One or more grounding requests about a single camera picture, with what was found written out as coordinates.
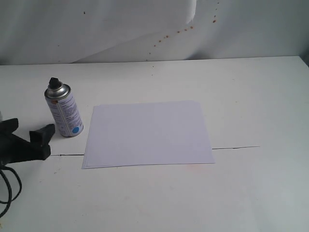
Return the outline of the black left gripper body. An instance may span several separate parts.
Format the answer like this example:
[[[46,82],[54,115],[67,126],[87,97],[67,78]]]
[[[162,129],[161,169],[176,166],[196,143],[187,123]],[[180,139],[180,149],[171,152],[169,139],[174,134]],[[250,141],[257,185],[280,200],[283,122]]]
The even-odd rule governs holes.
[[[33,133],[30,142],[14,134],[0,135],[0,164],[46,160],[51,155],[50,136]]]

